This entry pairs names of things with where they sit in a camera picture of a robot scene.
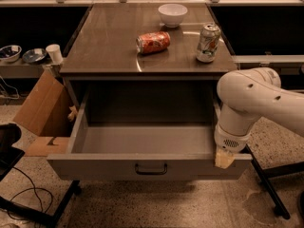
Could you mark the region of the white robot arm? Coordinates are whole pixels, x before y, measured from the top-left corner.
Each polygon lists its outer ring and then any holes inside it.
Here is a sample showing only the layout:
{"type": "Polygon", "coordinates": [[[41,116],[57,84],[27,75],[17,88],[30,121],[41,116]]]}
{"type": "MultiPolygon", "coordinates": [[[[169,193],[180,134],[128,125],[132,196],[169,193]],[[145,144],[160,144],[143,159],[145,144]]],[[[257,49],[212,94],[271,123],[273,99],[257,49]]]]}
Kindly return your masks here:
{"type": "Polygon", "coordinates": [[[226,169],[245,148],[251,129],[267,118],[304,136],[304,95],[281,87],[279,75],[269,67],[235,70],[217,84],[222,108],[215,127],[215,166],[226,169]]]}

